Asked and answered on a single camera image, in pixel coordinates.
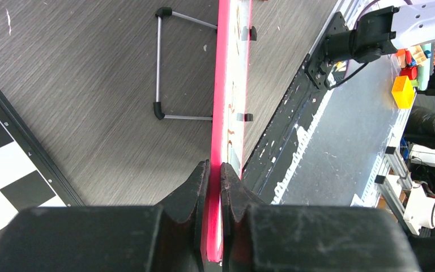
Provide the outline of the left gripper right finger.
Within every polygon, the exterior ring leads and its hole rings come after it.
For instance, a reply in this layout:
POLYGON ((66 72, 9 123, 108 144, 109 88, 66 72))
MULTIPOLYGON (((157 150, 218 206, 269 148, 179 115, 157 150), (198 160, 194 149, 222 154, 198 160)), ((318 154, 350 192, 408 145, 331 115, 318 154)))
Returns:
POLYGON ((419 271, 388 213, 349 206, 268 205, 228 163, 220 170, 224 271, 419 271))

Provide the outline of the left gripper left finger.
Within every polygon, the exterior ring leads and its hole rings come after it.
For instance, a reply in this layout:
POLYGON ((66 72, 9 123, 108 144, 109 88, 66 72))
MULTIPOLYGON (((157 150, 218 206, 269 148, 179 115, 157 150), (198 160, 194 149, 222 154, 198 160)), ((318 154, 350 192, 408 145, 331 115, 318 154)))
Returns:
POLYGON ((152 206, 39 207, 0 236, 0 271, 203 271, 208 161, 152 206))

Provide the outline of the pink framed whiteboard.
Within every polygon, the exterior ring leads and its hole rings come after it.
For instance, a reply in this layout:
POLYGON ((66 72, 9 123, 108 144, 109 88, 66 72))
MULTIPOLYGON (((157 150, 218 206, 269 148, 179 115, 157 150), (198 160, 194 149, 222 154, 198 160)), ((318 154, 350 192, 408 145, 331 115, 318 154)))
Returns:
POLYGON ((205 255, 210 262, 224 257, 223 219, 220 208, 220 168, 231 165, 235 174, 244 167, 244 128, 253 115, 246 111, 246 90, 250 44, 257 40, 257 29, 251 23, 252 1, 219 1, 218 20, 211 24, 161 7, 157 18, 156 87, 154 114, 157 119, 200 120, 212 122, 210 180, 207 208, 205 255), (161 33, 166 17, 175 16, 214 29, 217 33, 213 113, 211 117, 165 114, 160 102, 161 33))

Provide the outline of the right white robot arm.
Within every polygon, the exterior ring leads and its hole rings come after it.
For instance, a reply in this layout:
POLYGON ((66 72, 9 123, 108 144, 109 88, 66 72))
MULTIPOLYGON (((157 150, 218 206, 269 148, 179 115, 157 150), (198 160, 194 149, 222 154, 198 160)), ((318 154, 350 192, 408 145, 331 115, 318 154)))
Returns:
POLYGON ((356 28, 330 35, 324 43, 331 62, 373 62, 400 49, 435 42, 435 1, 390 6, 363 15, 356 28))

